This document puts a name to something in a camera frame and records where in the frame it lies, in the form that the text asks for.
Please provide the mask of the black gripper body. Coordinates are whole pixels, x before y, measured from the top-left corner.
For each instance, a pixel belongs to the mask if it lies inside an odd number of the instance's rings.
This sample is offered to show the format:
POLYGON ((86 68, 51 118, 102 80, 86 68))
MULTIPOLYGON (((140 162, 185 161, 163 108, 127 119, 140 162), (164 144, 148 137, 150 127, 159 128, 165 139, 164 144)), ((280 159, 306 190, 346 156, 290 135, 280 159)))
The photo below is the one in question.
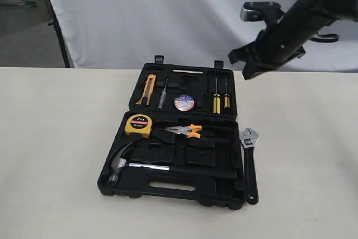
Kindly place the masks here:
POLYGON ((282 19, 256 40, 257 58, 263 65, 284 65, 312 36, 333 18, 296 1, 282 19))

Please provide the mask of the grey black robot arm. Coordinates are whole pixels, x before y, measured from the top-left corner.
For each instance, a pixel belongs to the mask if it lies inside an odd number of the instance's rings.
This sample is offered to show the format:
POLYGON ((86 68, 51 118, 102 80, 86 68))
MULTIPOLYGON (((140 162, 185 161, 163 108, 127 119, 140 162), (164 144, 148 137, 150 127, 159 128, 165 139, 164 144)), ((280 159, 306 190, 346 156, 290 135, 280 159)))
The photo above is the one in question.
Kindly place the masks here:
POLYGON ((301 58, 309 40, 337 41, 338 35, 319 32, 336 21, 357 21, 357 0, 297 0, 286 12, 276 2, 246 2, 240 17, 266 24, 254 41, 228 54, 231 64, 245 63, 242 75, 248 80, 301 58))

